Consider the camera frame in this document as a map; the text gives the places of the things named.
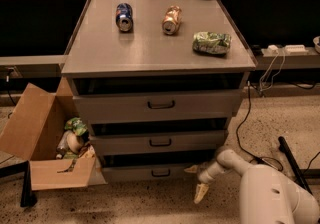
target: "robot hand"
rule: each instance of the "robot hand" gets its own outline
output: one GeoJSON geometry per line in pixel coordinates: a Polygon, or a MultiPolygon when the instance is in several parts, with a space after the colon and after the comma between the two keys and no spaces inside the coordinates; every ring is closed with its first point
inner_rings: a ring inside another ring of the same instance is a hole
{"type": "Polygon", "coordinates": [[[219,148],[209,163],[185,170],[196,173],[200,181],[194,202],[203,199],[216,175],[229,170],[241,176],[241,224],[318,223],[318,202],[308,191],[270,166],[252,165],[226,147],[219,148]]]}

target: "power outlet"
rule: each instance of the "power outlet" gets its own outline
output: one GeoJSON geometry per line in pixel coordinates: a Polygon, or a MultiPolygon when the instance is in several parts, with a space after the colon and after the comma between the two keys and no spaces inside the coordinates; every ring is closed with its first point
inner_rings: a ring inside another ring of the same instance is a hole
{"type": "Polygon", "coordinates": [[[5,67],[5,70],[7,71],[7,73],[10,72],[11,78],[22,78],[22,75],[16,66],[5,67]]]}

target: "power strip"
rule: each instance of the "power strip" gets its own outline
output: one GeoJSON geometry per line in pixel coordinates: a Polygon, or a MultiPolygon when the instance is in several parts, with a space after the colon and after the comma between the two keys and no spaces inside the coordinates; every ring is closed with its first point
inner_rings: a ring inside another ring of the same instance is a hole
{"type": "Polygon", "coordinates": [[[286,45],[284,49],[290,55],[305,55],[309,52],[302,44],[286,45]]]}

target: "concrete floor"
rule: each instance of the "concrete floor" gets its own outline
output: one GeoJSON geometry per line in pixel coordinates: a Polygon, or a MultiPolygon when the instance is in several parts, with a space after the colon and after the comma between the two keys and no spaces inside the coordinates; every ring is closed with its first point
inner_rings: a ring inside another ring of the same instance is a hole
{"type": "MultiPolygon", "coordinates": [[[[306,168],[320,151],[320,88],[303,90],[281,88],[266,91],[266,97],[251,92],[252,109],[239,134],[242,146],[258,156],[277,158],[283,173],[294,179],[278,137],[284,136],[300,168],[306,168]]],[[[0,108],[0,130],[12,107],[0,108]]],[[[245,97],[238,115],[232,119],[226,145],[246,160],[250,156],[239,149],[235,131],[248,111],[245,97]]],[[[0,152],[0,167],[20,161],[0,152]]],[[[320,157],[312,167],[319,168],[320,157]]],[[[238,224],[240,177],[234,172],[218,176],[209,193],[199,204],[193,203],[196,181],[143,181],[36,192],[37,204],[20,207],[23,175],[0,179],[0,223],[114,223],[114,224],[238,224]]],[[[310,181],[315,198],[320,186],[310,181]]]]}

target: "cardboard box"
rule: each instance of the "cardboard box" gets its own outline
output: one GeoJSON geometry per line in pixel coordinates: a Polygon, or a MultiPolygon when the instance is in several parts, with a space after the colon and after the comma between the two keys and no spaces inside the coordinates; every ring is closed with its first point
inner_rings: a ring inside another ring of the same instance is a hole
{"type": "Polygon", "coordinates": [[[0,134],[0,150],[30,161],[32,190],[86,187],[97,175],[95,158],[80,158],[73,171],[65,173],[58,172],[67,169],[72,160],[53,160],[65,122],[75,114],[65,79],[56,95],[33,84],[23,92],[0,134]]]}

